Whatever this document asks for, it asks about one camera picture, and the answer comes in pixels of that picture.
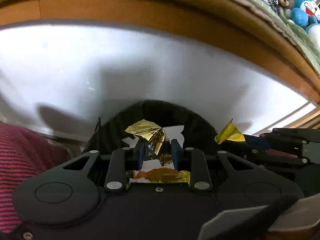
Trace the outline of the gold foil wrapper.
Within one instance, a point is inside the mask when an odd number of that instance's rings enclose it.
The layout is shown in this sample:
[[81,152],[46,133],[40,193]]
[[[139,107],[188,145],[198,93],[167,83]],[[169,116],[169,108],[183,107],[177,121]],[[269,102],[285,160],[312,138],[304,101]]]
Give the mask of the gold foil wrapper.
[[139,151],[144,161],[158,160],[162,167],[172,163],[171,145],[169,137],[163,128],[147,120],[140,120],[125,132],[138,137],[142,143]]

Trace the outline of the blue Doraemon plush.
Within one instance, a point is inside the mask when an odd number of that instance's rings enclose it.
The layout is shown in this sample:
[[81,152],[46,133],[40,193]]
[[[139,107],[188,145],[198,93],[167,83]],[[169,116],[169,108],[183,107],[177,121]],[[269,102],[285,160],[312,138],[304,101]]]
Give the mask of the blue Doraemon plush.
[[295,0],[293,8],[285,11],[285,16],[305,29],[313,23],[319,23],[319,7],[316,0]]

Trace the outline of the black trash bin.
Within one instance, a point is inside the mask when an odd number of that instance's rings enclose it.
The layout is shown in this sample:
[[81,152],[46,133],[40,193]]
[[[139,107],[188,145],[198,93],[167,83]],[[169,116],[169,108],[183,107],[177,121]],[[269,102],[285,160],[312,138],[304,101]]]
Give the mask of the black trash bin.
[[217,151],[218,145],[214,140],[217,132],[203,117],[173,103],[145,100],[120,111],[103,125],[98,123],[84,152],[97,150],[102,154],[111,154],[114,150],[125,147],[123,139],[132,137],[125,129],[143,119],[162,128],[183,125],[184,148],[197,148],[206,155]]

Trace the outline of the wooden bed frame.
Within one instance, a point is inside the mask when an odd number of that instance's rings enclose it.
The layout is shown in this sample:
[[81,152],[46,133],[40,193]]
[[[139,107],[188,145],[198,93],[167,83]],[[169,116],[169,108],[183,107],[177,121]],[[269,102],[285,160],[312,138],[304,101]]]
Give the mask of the wooden bed frame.
[[270,22],[232,0],[1,0],[1,25],[81,19],[193,38],[243,57],[319,102],[319,75]]

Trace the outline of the pink striped sleeve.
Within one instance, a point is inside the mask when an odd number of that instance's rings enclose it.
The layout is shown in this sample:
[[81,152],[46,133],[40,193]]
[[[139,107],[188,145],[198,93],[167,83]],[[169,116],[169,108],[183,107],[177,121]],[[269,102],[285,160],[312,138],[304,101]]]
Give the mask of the pink striped sleeve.
[[12,203],[14,189],[68,159],[63,146],[51,144],[27,128],[1,122],[1,234],[21,223]]

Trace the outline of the large yellow foil bag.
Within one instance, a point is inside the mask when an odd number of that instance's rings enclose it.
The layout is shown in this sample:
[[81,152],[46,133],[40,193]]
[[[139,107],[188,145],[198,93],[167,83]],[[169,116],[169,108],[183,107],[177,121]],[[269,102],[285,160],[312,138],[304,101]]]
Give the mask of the large yellow foil bag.
[[150,171],[127,171],[126,177],[131,183],[155,183],[155,184],[170,184],[170,183],[190,183],[189,171],[176,171],[171,168],[155,168]]

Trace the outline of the white tissue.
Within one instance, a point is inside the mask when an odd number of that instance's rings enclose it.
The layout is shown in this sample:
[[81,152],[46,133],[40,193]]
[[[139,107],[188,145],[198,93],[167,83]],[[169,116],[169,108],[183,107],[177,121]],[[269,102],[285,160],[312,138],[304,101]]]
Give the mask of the white tissue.
[[[184,143],[184,136],[182,134],[184,130],[184,126],[170,126],[170,127],[164,127],[163,128],[166,135],[168,136],[169,140],[172,141],[173,139],[176,139],[181,147],[183,147]],[[122,141],[126,144],[129,148],[134,148],[138,142],[139,138],[137,136],[132,137],[126,137],[122,139]]]

